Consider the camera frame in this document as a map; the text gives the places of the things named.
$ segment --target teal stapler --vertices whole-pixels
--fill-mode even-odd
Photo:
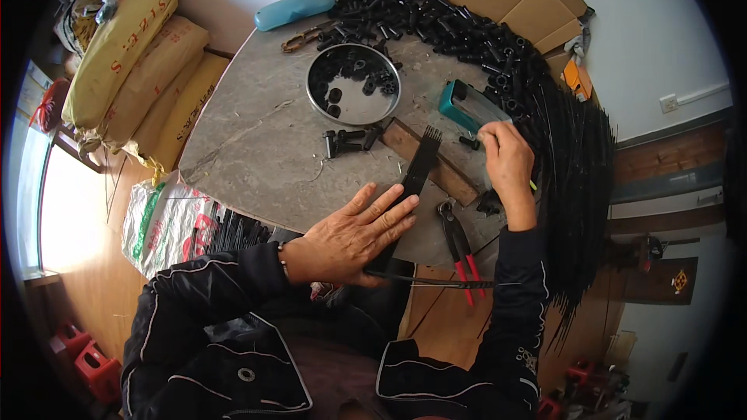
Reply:
[[[438,111],[472,133],[477,133],[481,126],[489,122],[513,123],[508,114],[461,79],[446,85],[441,93]]]

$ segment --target floor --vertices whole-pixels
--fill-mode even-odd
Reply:
[[[98,342],[108,357],[121,361],[137,296],[146,279],[121,252],[121,231],[129,192],[150,172],[124,153],[103,159],[106,175],[97,174],[55,147],[49,161],[42,205],[42,261],[59,272],[67,301],[61,305]],[[452,271],[419,266],[417,273],[456,279]],[[539,385],[549,392],[563,385],[563,373],[578,357],[601,358],[622,313],[621,275],[601,271],[578,307],[562,350],[549,348],[559,322],[555,308],[545,318],[545,344],[539,362]],[[475,306],[453,289],[417,287],[412,293],[402,335],[413,337],[421,355],[468,368],[488,327],[491,297]]]

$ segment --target jacket sleeve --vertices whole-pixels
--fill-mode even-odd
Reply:
[[[125,343],[125,418],[209,343],[205,326],[245,315],[290,288],[276,241],[205,255],[157,273],[137,300]]]
[[[495,265],[493,310],[470,372],[493,383],[506,399],[535,418],[537,358],[550,293],[545,284],[545,234],[504,229]]]

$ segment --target electrical outlet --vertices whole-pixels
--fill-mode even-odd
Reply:
[[[669,96],[664,96],[663,98],[660,98],[659,104],[661,104],[661,112],[664,114],[671,112],[673,110],[677,110],[679,108],[679,105],[677,104],[676,94],[670,94]]]

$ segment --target black comb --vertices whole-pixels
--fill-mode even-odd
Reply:
[[[402,179],[402,186],[405,187],[405,191],[387,208],[387,211],[397,206],[397,204],[402,203],[411,194],[420,194],[423,191],[423,185],[425,185],[425,180],[428,178],[428,173],[435,167],[436,155],[438,155],[438,147],[441,146],[442,135],[441,130],[435,129],[430,125],[425,128],[420,145],[417,145],[416,155],[412,158],[410,166],[407,168],[407,173],[405,173],[405,177]],[[399,243],[399,239],[387,246],[387,248],[384,248],[378,257],[366,265],[363,271],[376,275],[386,274],[387,265],[392,255],[395,254],[397,243]]]

